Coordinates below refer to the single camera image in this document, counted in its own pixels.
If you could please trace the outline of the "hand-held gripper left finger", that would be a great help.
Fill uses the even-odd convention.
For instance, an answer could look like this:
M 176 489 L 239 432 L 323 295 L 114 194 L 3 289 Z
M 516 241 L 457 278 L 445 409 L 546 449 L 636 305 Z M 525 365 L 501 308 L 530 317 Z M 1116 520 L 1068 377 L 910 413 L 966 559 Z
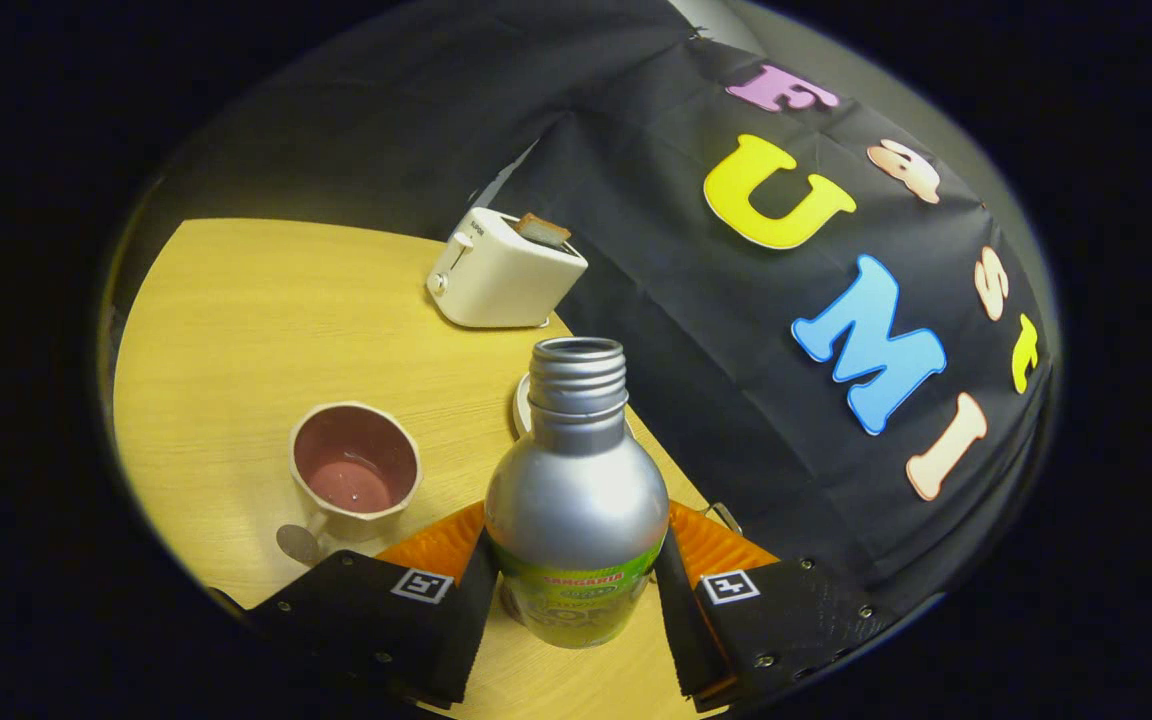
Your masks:
M 382 550 L 339 550 L 243 612 L 329 679 L 449 708 L 465 702 L 497 588 L 477 501 Z

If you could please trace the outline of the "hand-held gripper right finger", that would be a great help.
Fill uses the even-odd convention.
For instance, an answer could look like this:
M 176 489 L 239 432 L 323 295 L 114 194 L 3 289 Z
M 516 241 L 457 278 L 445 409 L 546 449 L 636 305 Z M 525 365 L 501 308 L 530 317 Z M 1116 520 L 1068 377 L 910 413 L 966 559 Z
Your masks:
M 895 611 L 823 562 L 778 559 L 676 501 L 655 569 L 681 694 L 699 712 L 795 692 L 897 624 Z

